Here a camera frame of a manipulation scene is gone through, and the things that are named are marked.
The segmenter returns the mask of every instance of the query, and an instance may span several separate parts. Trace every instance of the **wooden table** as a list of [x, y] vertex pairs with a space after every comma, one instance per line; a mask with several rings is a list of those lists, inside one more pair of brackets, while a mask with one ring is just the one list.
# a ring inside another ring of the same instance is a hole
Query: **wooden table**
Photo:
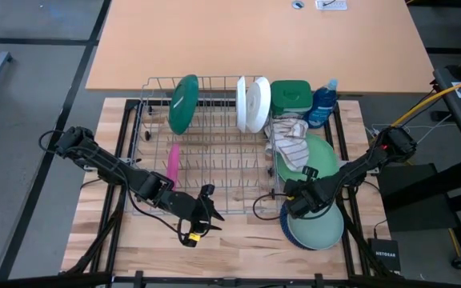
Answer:
[[[114, 152], [125, 102], [123, 98], [107, 98], [102, 109], [95, 140], [110, 152]], [[347, 151], [350, 159], [355, 159], [368, 147], [359, 103], [340, 101], [339, 105]], [[333, 118], [331, 126], [335, 153], [339, 154]], [[323, 129], [312, 130], [311, 133], [324, 139]], [[127, 143], [129, 139], [130, 134], [126, 136]], [[85, 182], [96, 177], [96, 173], [87, 173]], [[375, 178], [368, 177], [367, 180], [377, 184]], [[104, 182], [82, 189], [63, 259], [63, 270], [72, 267], [95, 239], [105, 194]], [[364, 236], [371, 237], [374, 225], [386, 217], [382, 199], [375, 188], [363, 184], [359, 187], [357, 202]], [[224, 218], [225, 222], [215, 223], [222, 227], [222, 231], [211, 231], [196, 248], [186, 248], [178, 243], [177, 235], [160, 222], [128, 210], [122, 220], [115, 274], [133, 276], [136, 270], [143, 270], [147, 277], [313, 279], [315, 273], [321, 273], [325, 279], [347, 278], [341, 242], [329, 250], [300, 250], [289, 243], [276, 221], [264, 222], [253, 214], [224, 214]], [[163, 216], [163, 219], [173, 226], [177, 224], [177, 218]], [[390, 237], [386, 223], [379, 225], [378, 233], [380, 238]], [[355, 242], [351, 242], [355, 271], [358, 273], [359, 254]], [[103, 249], [102, 263], [106, 258], [107, 245]]]
[[427, 93], [433, 68], [404, 0], [115, 0], [89, 90], [140, 90], [150, 77], [263, 75], [343, 94]]

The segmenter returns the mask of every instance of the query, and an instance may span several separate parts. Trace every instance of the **green container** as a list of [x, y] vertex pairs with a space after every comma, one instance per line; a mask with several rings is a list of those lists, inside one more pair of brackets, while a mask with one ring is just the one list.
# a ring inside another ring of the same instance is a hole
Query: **green container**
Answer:
[[311, 85], [303, 80], [271, 83], [271, 111], [274, 118], [302, 118], [312, 108]]

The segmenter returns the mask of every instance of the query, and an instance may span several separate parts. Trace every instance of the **white plate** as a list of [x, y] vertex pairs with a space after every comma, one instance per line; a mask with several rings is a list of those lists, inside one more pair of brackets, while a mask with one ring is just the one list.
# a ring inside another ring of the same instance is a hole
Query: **white plate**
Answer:
[[245, 133], [247, 129], [247, 84], [242, 76], [236, 86], [236, 125], [238, 129]]
[[247, 91], [247, 128], [251, 133], [259, 132], [270, 113], [271, 89], [268, 79], [255, 80]]

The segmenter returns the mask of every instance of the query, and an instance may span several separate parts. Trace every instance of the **yellow label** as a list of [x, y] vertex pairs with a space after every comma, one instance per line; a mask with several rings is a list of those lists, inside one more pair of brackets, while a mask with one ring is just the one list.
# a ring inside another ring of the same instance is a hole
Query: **yellow label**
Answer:
[[196, 242], [200, 241], [200, 235], [197, 235], [197, 234], [194, 234], [194, 233], [190, 233], [190, 236], [188, 236], [188, 238], [190, 240], [194, 240]]

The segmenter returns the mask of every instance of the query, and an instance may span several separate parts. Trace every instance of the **green plate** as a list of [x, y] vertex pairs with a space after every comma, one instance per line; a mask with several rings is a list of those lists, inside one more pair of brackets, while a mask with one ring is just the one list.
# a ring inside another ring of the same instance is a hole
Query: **green plate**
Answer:
[[[326, 141], [313, 134], [307, 134], [305, 141], [307, 141], [307, 145], [309, 146], [309, 161], [307, 161], [307, 166], [318, 170], [318, 178], [333, 175], [339, 170], [334, 150]], [[275, 161], [277, 162], [277, 173], [279, 173], [282, 180], [307, 179], [307, 176], [302, 172], [289, 170], [280, 154], [276, 155]]]
[[198, 101], [198, 78], [187, 75], [179, 81], [170, 103], [168, 124], [174, 133], [180, 135], [190, 125]]

